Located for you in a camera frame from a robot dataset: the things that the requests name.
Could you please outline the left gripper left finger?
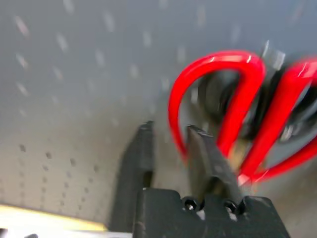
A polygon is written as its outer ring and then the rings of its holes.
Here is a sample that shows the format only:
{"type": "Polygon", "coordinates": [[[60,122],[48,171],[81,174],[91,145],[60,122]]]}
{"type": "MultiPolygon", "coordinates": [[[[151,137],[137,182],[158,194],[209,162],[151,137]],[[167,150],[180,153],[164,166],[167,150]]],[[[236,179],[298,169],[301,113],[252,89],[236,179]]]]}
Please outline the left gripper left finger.
{"type": "Polygon", "coordinates": [[[139,191],[151,186],[155,170],[154,122],[140,125],[120,161],[111,209],[111,231],[132,232],[139,191]]]}

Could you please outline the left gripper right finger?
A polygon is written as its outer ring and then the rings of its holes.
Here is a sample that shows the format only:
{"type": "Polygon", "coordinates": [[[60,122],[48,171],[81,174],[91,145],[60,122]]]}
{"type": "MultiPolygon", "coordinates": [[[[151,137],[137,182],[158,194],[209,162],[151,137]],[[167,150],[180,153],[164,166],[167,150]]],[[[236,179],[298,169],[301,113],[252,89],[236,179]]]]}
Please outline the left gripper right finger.
{"type": "Polygon", "coordinates": [[[194,125],[187,126],[187,162],[193,199],[186,200],[186,209],[203,209],[206,196],[219,196],[233,214],[248,212],[236,174],[216,144],[216,139],[194,125]]]}

